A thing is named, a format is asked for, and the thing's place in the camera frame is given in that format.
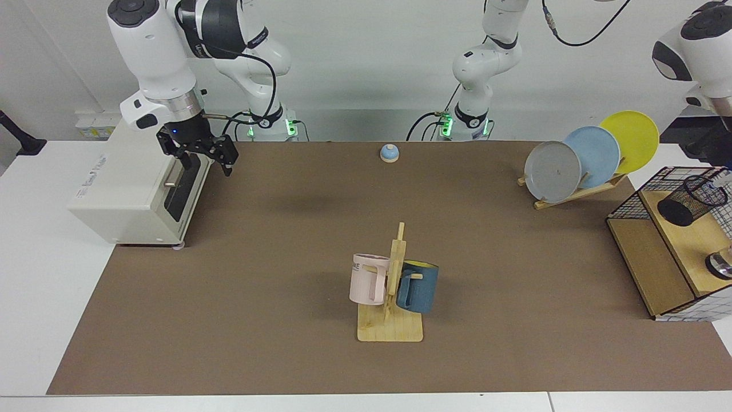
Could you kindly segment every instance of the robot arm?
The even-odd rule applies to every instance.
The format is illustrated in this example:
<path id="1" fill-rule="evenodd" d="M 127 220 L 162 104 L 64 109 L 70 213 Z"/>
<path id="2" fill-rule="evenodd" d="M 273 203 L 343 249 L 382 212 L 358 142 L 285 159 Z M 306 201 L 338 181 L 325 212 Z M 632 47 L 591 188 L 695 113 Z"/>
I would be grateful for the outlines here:
<path id="1" fill-rule="evenodd" d="M 732 131 L 732 7 L 710 1 L 664 34 L 653 47 L 653 61 L 666 78 L 696 81 L 687 97 L 709 108 Z"/>
<path id="2" fill-rule="evenodd" d="M 518 25 L 529 0 L 490 0 L 483 15 L 485 43 L 463 52 L 452 63 L 452 72 L 462 88 L 457 104 L 450 108 L 452 140 L 485 136 L 488 107 L 493 91 L 488 80 L 514 67 L 521 58 Z"/>
<path id="3" fill-rule="evenodd" d="M 213 136 L 188 57 L 213 59 L 242 88 L 262 134 L 288 136 L 275 77 L 272 85 L 253 77 L 287 73 L 290 55 L 269 38 L 253 0 L 113 0 L 107 14 L 122 58 L 140 84 L 120 104 L 122 116 L 133 129 L 157 128 L 166 155 L 185 161 L 186 152 L 200 153 L 227 175 L 239 155 L 229 136 Z"/>
<path id="4" fill-rule="evenodd" d="M 168 0 L 191 57 L 213 59 L 216 68 L 244 92 L 257 123 L 255 134 L 287 136 L 285 109 L 276 96 L 276 77 L 291 66 L 287 48 L 271 38 L 253 0 Z M 272 84 L 256 81 L 268 78 Z"/>

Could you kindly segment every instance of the wooden mug stand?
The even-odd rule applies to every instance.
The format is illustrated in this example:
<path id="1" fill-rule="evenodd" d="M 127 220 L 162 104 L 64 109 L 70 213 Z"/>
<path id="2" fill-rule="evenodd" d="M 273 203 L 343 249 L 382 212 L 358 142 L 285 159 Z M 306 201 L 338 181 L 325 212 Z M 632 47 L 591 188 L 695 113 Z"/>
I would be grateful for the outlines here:
<path id="1" fill-rule="evenodd" d="M 361 342 L 421 342 L 422 314 L 397 306 L 397 288 L 407 249 L 404 223 L 399 223 L 397 238 L 392 240 L 389 270 L 386 272 L 386 297 L 379 306 L 359 305 L 358 340 Z"/>
<path id="2" fill-rule="evenodd" d="M 623 164 L 624 160 L 625 160 L 625 158 L 622 158 L 620 160 L 620 164 Z M 627 175 L 628 175 L 627 173 L 624 173 L 624 174 L 615 173 L 610 180 L 603 183 L 602 185 L 599 185 L 596 188 L 591 188 L 591 189 L 577 189 L 572 196 L 567 197 L 565 200 L 562 200 L 561 202 L 548 203 L 548 202 L 546 202 L 546 199 L 541 199 L 539 201 L 534 202 L 534 209 L 536 209 L 536 210 L 546 209 L 547 207 L 561 205 L 562 203 L 567 203 L 567 202 L 571 202 L 572 200 L 582 199 L 583 197 L 587 197 L 592 194 L 598 194 L 598 193 L 602 193 L 604 191 L 608 191 L 612 188 L 615 188 L 618 184 L 620 184 L 620 182 L 622 182 L 623 179 Z M 588 176 L 589 176 L 589 174 L 585 173 L 582 176 L 582 179 L 580 180 L 580 184 L 582 184 L 582 182 L 584 182 Z M 522 177 L 519 177 L 517 183 L 519 186 L 525 186 L 526 185 L 526 176 L 524 175 Z"/>

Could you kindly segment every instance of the power strip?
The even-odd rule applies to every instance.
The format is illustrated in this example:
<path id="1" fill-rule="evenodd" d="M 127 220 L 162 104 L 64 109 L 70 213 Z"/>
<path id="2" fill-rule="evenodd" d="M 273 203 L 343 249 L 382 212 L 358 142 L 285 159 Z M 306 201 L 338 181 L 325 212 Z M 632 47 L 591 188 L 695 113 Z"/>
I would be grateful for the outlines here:
<path id="1" fill-rule="evenodd" d="M 107 140 L 114 128 L 122 120 L 119 113 L 77 113 L 76 128 L 82 138 L 88 140 Z"/>

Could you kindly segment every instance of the gray plate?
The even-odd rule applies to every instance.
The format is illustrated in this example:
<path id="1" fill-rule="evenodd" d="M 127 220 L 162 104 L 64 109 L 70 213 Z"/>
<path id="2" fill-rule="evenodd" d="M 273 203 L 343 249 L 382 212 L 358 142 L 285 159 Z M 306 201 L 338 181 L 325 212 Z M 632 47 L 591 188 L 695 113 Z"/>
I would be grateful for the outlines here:
<path id="1" fill-rule="evenodd" d="M 561 141 L 545 141 L 531 151 L 523 172 L 534 197 L 559 203 L 577 190 L 582 165 L 571 147 Z"/>

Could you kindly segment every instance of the wooden box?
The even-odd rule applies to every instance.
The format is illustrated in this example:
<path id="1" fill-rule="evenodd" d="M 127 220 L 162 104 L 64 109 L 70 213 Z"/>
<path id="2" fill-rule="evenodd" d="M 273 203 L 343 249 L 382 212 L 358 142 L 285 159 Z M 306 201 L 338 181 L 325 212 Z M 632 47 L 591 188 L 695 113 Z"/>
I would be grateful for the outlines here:
<path id="1" fill-rule="evenodd" d="M 663 321 L 712 321 L 732 314 L 732 281 L 712 275 L 706 257 L 730 246 L 732 205 L 713 209 L 691 226 L 666 221 L 658 202 L 694 174 L 721 168 L 666 167 L 607 218 L 649 314 Z"/>

